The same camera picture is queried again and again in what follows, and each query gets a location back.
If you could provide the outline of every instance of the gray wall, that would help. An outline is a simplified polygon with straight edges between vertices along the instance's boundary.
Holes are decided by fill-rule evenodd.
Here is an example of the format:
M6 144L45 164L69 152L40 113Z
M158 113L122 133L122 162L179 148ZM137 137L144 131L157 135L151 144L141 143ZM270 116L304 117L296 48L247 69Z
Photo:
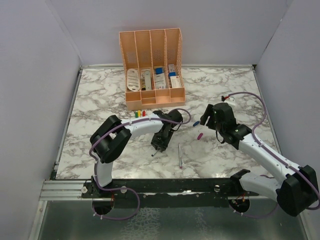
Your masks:
M256 72L282 153L320 182L319 10L319 0L294 0ZM310 214L320 226L320 210Z
M43 0L0 1L0 239L28 238L79 58Z
M257 64L292 0L46 0L84 65L122 63L119 32L181 28L184 64Z

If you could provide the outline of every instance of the table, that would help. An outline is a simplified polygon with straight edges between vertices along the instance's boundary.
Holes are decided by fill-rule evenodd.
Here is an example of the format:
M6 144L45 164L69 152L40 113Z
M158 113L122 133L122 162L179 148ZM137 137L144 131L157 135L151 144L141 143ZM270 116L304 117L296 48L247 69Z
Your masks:
M252 68L183 68L187 109L192 120L175 132L164 152L151 154L153 134L130 140L121 156L114 161L112 177L117 179L165 178L227 178L241 169L258 175L268 172L246 154L229 144L220 144L213 130L193 123L200 119L208 104L221 102L221 95L232 92L260 94ZM252 128L263 114L259 100L249 95L237 95L234 115L239 123ZM161 109L164 113L172 107ZM151 114L155 109L147 110ZM69 119L56 179L89 179L94 160L89 156L90 137L111 115L120 119L134 118L125 104L125 74L123 68L85 68L82 71L76 98ZM256 134L276 148L269 122L266 120ZM178 143L181 145L183 168L178 163Z

